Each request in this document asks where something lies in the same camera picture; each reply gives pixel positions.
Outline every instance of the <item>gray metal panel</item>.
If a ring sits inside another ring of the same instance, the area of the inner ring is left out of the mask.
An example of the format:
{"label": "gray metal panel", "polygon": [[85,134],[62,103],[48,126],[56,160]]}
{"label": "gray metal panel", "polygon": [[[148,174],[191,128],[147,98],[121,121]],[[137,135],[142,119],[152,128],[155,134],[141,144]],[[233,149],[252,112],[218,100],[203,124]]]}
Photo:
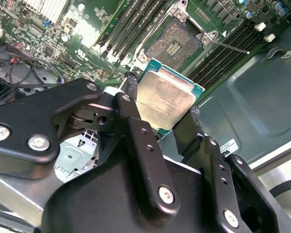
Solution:
{"label": "gray metal panel", "polygon": [[[291,26],[276,43],[291,50]],[[220,145],[235,139],[234,153],[248,163],[291,141],[291,57],[264,57],[254,56],[199,103],[205,133]]]}

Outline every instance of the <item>cable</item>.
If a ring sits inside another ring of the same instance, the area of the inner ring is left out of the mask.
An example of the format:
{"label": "cable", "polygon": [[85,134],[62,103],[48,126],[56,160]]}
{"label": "cable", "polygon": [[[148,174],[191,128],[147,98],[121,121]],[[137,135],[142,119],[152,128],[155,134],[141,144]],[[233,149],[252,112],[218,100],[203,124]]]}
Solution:
{"label": "cable", "polygon": [[59,78],[64,79],[63,76],[59,73],[59,71],[53,65],[51,65],[49,62],[47,62],[47,61],[45,61],[45,60],[43,60],[41,58],[36,58],[36,57],[29,57],[28,58],[28,57],[25,57],[25,56],[23,56],[21,54],[16,54],[16,53],[12,53],[12,52],[5,52],[5,51],[0,51],[0,54],[16,56],[16,57],[19,57],[19,58],[23,58],[25,60],[29,59],[31,61],[43,62],[46,65],[48,65],[49,67],[51,67],[58,74]]}
{"label": "cable", "polygon": [[29,66],[30,66],[30,71],[28,72],[28,74],[19,82],[17,82],[16,84],[21,84],[22,82],[26,81],[29,77],[30,77],[30,74],[32,73],[32,70],[34,69],[33,68],[33,62],[30,61],[30,60],[18,60],[17,62],[15,62],[14,64],[12,64],[11,68],[10,68],[10,71],[9,71],[9,79],[10,79],[10,84],[13,85],[13,77],[12,77],[12,71],[14,69],[14,67],[20,63],[23,63],[23,62],[28,62],[29,63]]}
{"label": "cable", "polygon": [[55,87],[59,86],[56,83],[47,83],[47,84],[14,84],[16,88],[39,88],[39,87]]}

